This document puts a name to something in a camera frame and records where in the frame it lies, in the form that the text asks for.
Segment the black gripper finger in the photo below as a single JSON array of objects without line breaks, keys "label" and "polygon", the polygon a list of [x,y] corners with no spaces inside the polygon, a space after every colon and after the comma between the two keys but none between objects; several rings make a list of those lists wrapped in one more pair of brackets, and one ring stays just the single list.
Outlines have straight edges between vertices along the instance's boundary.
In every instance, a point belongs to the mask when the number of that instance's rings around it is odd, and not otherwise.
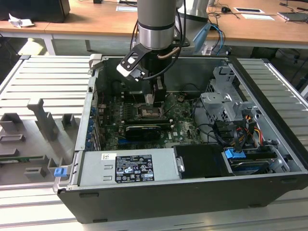
[{"label": "black gripper finger", "polygon": [[159,81],[157,81],[154,84],[154,103],[153,106],[154,107],[160,107],[162,105],[162,103],[165,101],[165,97],[166,97],[166,86],[164,83],[161,83]]}]

